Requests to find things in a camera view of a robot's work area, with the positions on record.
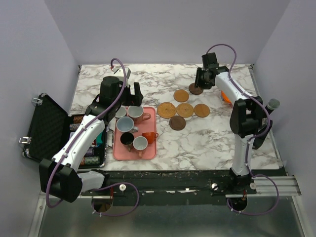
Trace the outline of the pink mug white inside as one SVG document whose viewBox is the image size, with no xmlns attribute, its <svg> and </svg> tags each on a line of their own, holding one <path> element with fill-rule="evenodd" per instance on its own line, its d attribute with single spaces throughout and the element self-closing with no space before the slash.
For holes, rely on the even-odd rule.
<svg viewBox="0 0 316 237">
<path fill-rule="evenodd" d="M 133 119 L 135 124 L 141 124 L 143 121 L 151 118 L 151 114 L 144 112 L 144 108 L 141 106 L 129 106 L 127 113 L 128 116 Z"/>
</svg>

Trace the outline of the dark wood coaster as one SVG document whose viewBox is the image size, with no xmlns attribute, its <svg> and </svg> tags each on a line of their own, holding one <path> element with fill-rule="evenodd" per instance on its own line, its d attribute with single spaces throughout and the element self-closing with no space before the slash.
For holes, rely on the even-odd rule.
<svg viewBox="0 0 316 237">
<path fill-rule="evenodd" d="M 169 121 L 169 125 L 173 130 L 179 131 L 185 128 L 186 121 L 181 116 L 173 116 Z"/>
<path fill-rule="evenodd" d="M 200 95 L 203 93 L 203 89 L 200 87 L 195 87 L 195 83 L 189 85 L 189 92 L 194 95 Z"/>
</svg>

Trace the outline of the light wood coaster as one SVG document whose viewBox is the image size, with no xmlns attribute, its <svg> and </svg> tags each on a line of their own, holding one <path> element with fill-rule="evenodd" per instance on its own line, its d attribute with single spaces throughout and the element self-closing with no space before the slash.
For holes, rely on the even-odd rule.
<svg viewBox="0 0 316 237">
<path fill-rule="evenodd" d="M 183 89 L 179 89 L 179 90 L 176 90 L 173 94 L 173 97 L 174 99 L 177 101 L 177 102 L 186 102 L 188 101 L 189 99 L 189 94 L 187 91 L 183 90 Z"/>
<path fill-rule="evenodd" d="M 194 107 L 194 113 L 200 118 L 205 118 L 210 114 L 210 108 L 206 104 L 197 104 Z"/>
</svg>

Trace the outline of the woven rattan coaster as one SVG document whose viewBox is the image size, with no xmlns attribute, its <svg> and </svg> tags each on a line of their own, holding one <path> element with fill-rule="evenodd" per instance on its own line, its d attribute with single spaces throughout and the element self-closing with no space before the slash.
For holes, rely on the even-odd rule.
<svg viewBox="0 0 316 237">
<path fill-rule="evenodd" d="M 176 114 L 176 107 L 170 102 L 163 102 L 157 108 L 157 113 L 164 119 L 169 119 Z"/>
<path fill-rule="evenodd" d="M 194 108 L 189 103 L 181 103 L 177 106 L 176 113 L 183 118 L 188 118 L 193 115 Z"/>
</svg>

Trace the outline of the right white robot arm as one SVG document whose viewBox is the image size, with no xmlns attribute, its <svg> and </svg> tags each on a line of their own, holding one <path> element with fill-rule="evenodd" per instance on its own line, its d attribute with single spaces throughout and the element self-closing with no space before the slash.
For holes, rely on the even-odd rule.
<svg viewBox="0 0 316 237">
<path fill-rule="evenodd" d="M 251 155 L 254 136 L 258 134 L 265 117 L 263 101 L 259 96 L 252 96 L 231 77 L 226 66 L 219 66 L 216 54 L 202 55 L 202 67 L 197 68 L 195 87 L 211 89 L 213 86 L 223 91 L 233 105 L 230 128 L 235 135 L 235 154 L 228 190 L 239 193 L 252 180 Z"/>
</svg>

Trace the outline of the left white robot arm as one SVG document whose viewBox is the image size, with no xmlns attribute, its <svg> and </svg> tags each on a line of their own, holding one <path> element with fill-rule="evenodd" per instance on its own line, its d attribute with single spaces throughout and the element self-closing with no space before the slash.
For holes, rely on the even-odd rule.
<svg viewBox="0 0 316 237">
<path fill-rule="evenodd" d="M 118 77 L 104 77 L 100 93 L 87 107 L 83 120 L 66 145 L 51 159 L 39 164 L 41 190 L 46 198 L 55 196 L 67 202 L 74 202 L 82 193 L 94 190 L 99 195 L 109 191 L 109 182 L 103 171 L 93 170 L 79 173 L 80 163 L 121 106 L 141 106 L 144 96 L 140 84 L 134 83 L 134 94 L 130 92 L 127 80 Z"/>
</svg>

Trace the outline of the small white cup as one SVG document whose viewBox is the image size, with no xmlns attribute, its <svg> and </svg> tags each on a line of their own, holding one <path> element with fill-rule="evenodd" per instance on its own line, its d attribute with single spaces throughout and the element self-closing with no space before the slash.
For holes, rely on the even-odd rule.
<svg viewBox="0 0 316 237">
<path fill-rule="evenodd" d="M 115 118 L 116 120 L 120 119 L 120 118 L 123 118 L 127 115 L 127 110 L 126 110 L 126 107 L 124 106 L 121 106 L 118 111 L 116 112 L 115 114 Z"/>
</svg>

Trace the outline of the light blue cup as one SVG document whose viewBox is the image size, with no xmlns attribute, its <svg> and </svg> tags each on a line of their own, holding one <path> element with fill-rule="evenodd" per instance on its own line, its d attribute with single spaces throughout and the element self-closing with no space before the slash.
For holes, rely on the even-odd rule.
<svg viewBox="0 0 316 237">
<path fill-rule="evenodd" d="M 139 128 L 135 126 L 134 120 L 130 117 L 119 118 L 116 122 L 116 128 L 118 131 L 125 133 L 136 133 L 139 131 Z"/>
</svg>

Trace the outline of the black cup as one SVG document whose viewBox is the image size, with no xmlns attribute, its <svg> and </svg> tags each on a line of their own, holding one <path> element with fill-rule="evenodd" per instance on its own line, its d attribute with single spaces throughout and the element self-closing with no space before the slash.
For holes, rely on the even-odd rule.
<svg viewBox="0 0 316 237">
<path fill-rule="evenodd" d="M 130 132 L 125 132 L 120 137 L 120 142 L 131 152 L 133 148 L 134 135 Z"/>
</svg>

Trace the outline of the pink plastic tray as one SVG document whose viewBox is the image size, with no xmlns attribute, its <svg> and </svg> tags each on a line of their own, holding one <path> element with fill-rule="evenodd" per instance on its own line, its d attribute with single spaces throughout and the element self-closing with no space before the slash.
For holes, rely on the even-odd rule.
<svg viewBox="0 0 316 237">
<path fill-rule="evenodd" d="M 139 131 L 133 133 L 134 138 L 142 136 L 142 133 L 145 132 L 157 132 L 155 109 L 153 107 L 143 108 L 144 112 L 151 114 L 151 118 L 149 120 L 143 121 L 141 124 L 135 124 L 135 126 L 139 128 Z M 118 131 L 115 127 L 113 156 L 116 160 L 151 160 L 156 156 L 156 141 L 153 144 L 148 144 L 147 148 L 143 152 L 142 158 L 139 158 L 138 152 L 134 147 L 132 148 L 131 152 L 129 152 L 128 149 L 120 142 L 120 137 L 122 134 L 123 133 Z"/>
</svg>

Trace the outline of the black grey microphone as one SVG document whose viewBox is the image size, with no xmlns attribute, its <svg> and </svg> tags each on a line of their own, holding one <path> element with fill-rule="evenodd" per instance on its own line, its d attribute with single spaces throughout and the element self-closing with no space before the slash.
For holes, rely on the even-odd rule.
<svg viewBox="0 0 316 237">
<path fill-rule="evenodd" d="M 265 109 L 267 110 L 268 114 L 270 115 L 279 106 L 280 106 L 280 101 L 278 99 L 273 98 L 267 103 L 267 105 L 265 106 Z"/>
</svg>

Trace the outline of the black poker chip case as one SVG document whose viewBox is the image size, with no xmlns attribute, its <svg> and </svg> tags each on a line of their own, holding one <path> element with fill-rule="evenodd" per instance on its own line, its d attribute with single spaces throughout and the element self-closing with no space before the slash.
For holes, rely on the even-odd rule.
<svg viewBox="0 0 316 237">
<path fill-rule="evenodd" d="M 46 93 L 32 99 L 35 111 L 28 135 L 21 137 L 22 155 L 36 162 L 51 159 L 60 151 L 74 134 L 84 114 L 69 115 Z M 79 169 L 94 169 L 105 166 L 107 130 L 99 134 L 84 155 Z"/>
</svg>

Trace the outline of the black microphone stand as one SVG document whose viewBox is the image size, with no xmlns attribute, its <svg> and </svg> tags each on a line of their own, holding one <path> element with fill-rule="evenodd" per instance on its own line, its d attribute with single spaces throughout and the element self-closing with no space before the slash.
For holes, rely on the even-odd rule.
<svg viewBox="0 0 316 237">
<path fill-rule="evenodd" d="M 257 137 L 257 138 L 254 139 L 253 146 L 252 146 L 252 148 L 254 150 L 259 149 L 263 145 L 263 143 L 264 143 L 269 131 L 272 128 L 272 126 L 273 126 L 273 121 L 270 120 L 270 126 L 269 126 L 268 131 L 266 131 L 262 136 Z M 266 127 L 267 127 L 267 119 L 265 118 L 265 119 L 263 119 L 263 124 L 262 124 L 261 128 L 259 129 L 259 131 L 257 133 L 258 134 L 263 133 L 265 131 Z"/>
</svg>

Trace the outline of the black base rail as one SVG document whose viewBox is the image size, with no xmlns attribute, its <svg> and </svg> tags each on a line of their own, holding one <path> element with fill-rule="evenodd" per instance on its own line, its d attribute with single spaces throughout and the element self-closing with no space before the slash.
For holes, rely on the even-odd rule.
<svg viewBox="0 0 316 237">
<path fill-rule="evenodd" d="M 286 176 L 284 169 L 253 172 L 270 181 Z M 239 189 L 230 183 L 229 170 L 106 172 L 106 185 L 114 185 L 114 204 L 119 206 L 226 205 L 227 198 L 242 202 L 250 184 Z"/>
</svg>

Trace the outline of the aluminium rail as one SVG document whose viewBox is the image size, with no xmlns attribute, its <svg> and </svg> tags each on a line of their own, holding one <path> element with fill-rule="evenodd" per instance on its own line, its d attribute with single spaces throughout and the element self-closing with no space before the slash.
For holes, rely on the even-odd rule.
<svg viewBox="0 0 316 237">
<path fill-rule="evenodd" d="M 276 187 L 280 197 L 300 196 L 301 191 L 294 176 L 257 177 L 246 187 L 246 197 L 275 197 Z"/>
</svg>

